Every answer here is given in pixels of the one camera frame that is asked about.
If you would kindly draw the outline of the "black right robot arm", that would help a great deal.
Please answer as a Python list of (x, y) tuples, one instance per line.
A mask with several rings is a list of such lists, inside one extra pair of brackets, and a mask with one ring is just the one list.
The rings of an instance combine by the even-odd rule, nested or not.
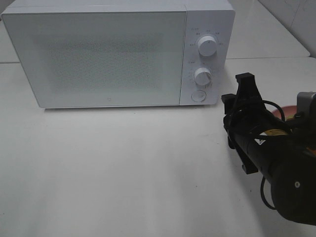
[(271, 186), (268, 207), (283, 218), (316, 223), (316, 95), (300, 92), (296, 113), (270, 112), (251, 73), (236, 76), (236, 94), (222, 95), (224, 129), (245, 173), (260, 172)]

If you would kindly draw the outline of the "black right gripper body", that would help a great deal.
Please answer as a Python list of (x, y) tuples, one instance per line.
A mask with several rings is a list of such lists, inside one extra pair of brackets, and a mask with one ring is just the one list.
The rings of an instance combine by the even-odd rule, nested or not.
[(267, 109), (270, 101), (237, 94), (225, 94), (221, 99), (229, 147), (234, 150), (267, 150), (271, 141), (261, 137), (272, 128), (272, 114)]

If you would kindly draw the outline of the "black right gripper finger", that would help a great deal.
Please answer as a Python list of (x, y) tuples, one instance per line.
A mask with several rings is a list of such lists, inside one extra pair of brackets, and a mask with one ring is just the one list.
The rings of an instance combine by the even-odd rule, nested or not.
[(238, 148), (238, 155), (242, 161), (242, 169), (246, 174), (253, 174), (258, 172), (258, 168), (240, 147)]
[(251, 73), (236, 75), (238, 89), (235, 98), (235, 107), (254, 106), (265, 109), (265, 104), (255, 82), (255, 76)]

